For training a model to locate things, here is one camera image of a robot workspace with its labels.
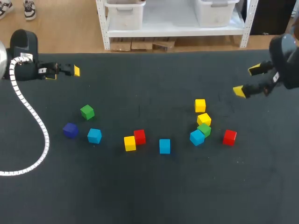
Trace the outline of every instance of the shelf leg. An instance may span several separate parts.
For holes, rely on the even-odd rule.
[[[99,15],[100,27],[103,36],[104,48],[105,50],[110,50],[110,40],[108,37],[108,24],[105,15],[104,1],[96,0],[96,3],[97,3],[98,15]]]
[[[244,33],[242,36],[240,48],[247,47],[247,43],[248,43],[249,36],[250,36],[250,31],[252,28],[253,19],[256,14],[256,8],[257,8],[257,4],[258,4],[258,0],[247,0],[247,1],[249,4],[249,7],[247,10],[247,18],[245,21]]]

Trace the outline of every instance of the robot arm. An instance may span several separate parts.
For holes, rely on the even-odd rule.
[[[15,68],[17,81],[56,79],[59,72],[68,76],[80,76],[80,69],[74,64],[39,61],[37,36],[32,32],[19,29],[13,33],[8,49],[5,49],[0,42],[0,79],[2,77],[9,79],[10,62],[20,56],[31,60],[24,63],[22,67]]]
[[[257,84],[234,87],[237,96],[250,98],[259,93],[268,96],[278,84],[283,84],[287,89],[299,87],[299,48],[295,39],[290,34],[275,37],[270,42],[269,51],[271,61],[249,68],[252,76],[262,75],[263,80]]]

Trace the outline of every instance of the shoe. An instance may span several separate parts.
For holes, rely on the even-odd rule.
[[[13,9],[14,9],[14,6],[11,2],[4,3],[4,2],[0,1],[0,20],[3,19]]]
[[[33,1],[26,0],[24,3],[25,19],[34,20],[36,18],[36,6]]]

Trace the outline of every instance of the green cube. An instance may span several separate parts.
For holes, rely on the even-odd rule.
[[[206,124],[199,125],[197,129],[204,134],[205,138],[211,134],[211,127]]]
[[[90,105],[86,105],[86,106],[82,107],[80,110],[81,110],[82,116],[86,120],[89,120],[90,118],[94,117],[94,111]]]

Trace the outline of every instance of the white storage bin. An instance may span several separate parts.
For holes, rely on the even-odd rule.
[[[195,0],[200,27],[225,27],[229,24],[239,0]]]
[[[110,24],[116,30],[137,30],[142,27],[145,1],[107,0]]]

